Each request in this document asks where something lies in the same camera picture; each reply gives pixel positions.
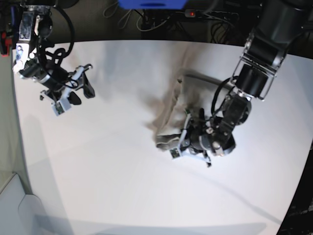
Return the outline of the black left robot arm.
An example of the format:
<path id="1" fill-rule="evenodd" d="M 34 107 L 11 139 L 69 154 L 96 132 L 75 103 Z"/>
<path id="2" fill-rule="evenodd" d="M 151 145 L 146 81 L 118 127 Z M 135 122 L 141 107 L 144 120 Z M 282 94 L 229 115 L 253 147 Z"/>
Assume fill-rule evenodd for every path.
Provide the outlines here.
<path id="1" fill-rule="evenodd" d="M 243 54 L 233 75 L 222 82 L 218 96 L 226 83 L 231 90 L 219 107 L 214 98 L 211 116 L 204 109 L 193 117 L 187 114 L 173 157 L 193 156 L 207 163 L 209 155 L 224 156 L 232 152 L 236 143 L 232 135 L 251 112 L 251 100 L 264 100 L 280 69 L 292 42 L 303 33 L 313 3 L 310 0 L 268 0 L 262 7 L 257 24 L 250 32 Z"/>

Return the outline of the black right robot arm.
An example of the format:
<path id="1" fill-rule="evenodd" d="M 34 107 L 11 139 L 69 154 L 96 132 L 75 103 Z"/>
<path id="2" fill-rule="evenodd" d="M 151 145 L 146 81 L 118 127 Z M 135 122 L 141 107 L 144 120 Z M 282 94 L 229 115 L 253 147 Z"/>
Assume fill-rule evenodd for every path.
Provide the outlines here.
<path id="1" fill-rule="evenodd" d="M 62 61 L 68 57 L 75 42 L 73 23 L 64 11 L 59 0 L 23 0 L 22 16 L 19 24 L 16 43 L 16 59 L 12 68 L 22 78 L 31 78 L 46 87 L 40 94 L 40 100 L 47 99 L 57 105 L 62 99 L 70 105 L 80 105 L 81 99 L 75 93 L 82 90 L 86 98 L 94 98 L 95 91 L 89 83 L 86 71 L 91 64 L 79 66 L 73 72 L 61 67 Z M 55 9 L 65 19 L 70 35 L 68 49 L 59 48 L 54 52 L 47 51 L 55 44 L 48 38 L 52 33 L 53 21 L 51 10 Z"/>

